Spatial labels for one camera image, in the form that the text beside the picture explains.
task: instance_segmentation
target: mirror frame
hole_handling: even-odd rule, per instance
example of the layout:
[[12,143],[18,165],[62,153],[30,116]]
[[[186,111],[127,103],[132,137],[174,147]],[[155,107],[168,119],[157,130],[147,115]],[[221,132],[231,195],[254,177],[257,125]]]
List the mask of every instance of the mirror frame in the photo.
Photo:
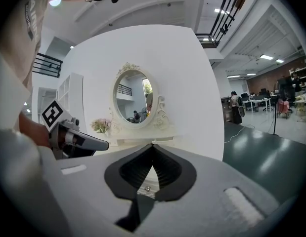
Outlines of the mirror frame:
[[[146,78],[149,80],[151,86],[152,86],[152,90],[153,90],[153,105],[152,105],[152,109],[151,112],[149,114],[149,116],[141,123],[131,123],[128,122],[126,119],[124,119],[124,117],[122,116],[119,107],[118,107],[118,102],[117,102],[117,90],[118,90],[118,86],[120,84],[120,81],[122,80],[122,78],[125,76],[125,73],[131,70],[135,70],[138,71],[139,73],[143,74],[144,76],[146,76]],[[156,111],[157,111],[157,107],[158,107],[158,89],[157,89],[157,85],[153,79],[153,77],[145,70],[143,70],[140,66],[137,66],[135,64],[130,64],[130,63],[125,63],[122,66],[122,69],[119,70],[119,72],[117,73],[115,82],[113,84],[113,88],[111,89],[111,106],[113,106],[113,109],[111,110],[113,113],[113,117],[114,119],[118,119],[120,121],[120,125],[129,128],[129,129],[140,129],[143,128],[145,126],[147,126],[148,124],[150,124],[153,120],[154,117],[156,115]]]

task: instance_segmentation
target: ceiling light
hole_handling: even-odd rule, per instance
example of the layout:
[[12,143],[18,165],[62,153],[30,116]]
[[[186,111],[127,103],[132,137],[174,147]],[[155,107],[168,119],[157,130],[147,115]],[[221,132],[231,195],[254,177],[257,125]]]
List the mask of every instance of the ceiling light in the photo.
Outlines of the ceiling light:
[[264,55],[264,54],[261,56],[261,58],[262,59],[267,59],[267,60],[272,60],[273,59],[273,57],[270,57],[270,56],[267,56],[267,55]]
[[49,4],[52,5],[53,7],[60,5],[60,2],[62,0],[51,0],[49,1]]
[[214,12],[219,13],[219,12],[220,12],[220,9],[214,9]]

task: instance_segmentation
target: white table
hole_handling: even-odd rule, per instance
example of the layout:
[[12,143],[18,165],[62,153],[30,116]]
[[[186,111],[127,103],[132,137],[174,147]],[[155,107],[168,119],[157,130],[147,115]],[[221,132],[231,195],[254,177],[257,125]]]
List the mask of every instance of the white table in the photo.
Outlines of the white table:
[[251,103],[252,113],[253,113],[253,103],[261,103],[261,102],[266,102],[266,112],[268,112],[268,105],[267,105],[267,101],[269,101],[269,111],[271,112],[270,98],[261,99],[261,100],[249,100],[249,101],[243,101],[243,103],[244,103],[244,104]]

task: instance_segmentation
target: ceiling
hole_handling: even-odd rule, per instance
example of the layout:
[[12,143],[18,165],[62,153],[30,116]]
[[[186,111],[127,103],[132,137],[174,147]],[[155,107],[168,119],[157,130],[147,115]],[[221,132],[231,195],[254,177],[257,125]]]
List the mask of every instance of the ceiling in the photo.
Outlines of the ceiling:
[[222,0],[110,0],[62,1],[48,6],[44,26],[68,43],[79,44],[95,35],[122,27],[169,24],[195,32],[212,27]]
[[[218,65],[225,68],[228,76],[262,73],[266,69],[279,66],[277,59],[286,61],[300,56],[301,45],[285,19],[271,6],[255,27],[237,45],[233,53]],[[261,55],[274,57],[272,60]]]

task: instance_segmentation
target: hand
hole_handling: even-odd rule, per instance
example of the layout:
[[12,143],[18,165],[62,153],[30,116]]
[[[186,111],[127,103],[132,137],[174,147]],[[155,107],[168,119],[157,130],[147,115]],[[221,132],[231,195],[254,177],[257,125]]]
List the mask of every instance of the hand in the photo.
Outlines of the hand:
[[19,115],[20,132],[30,137],[37,146],[50,148],[48,130],[42,125],[28,119],[23,113]]

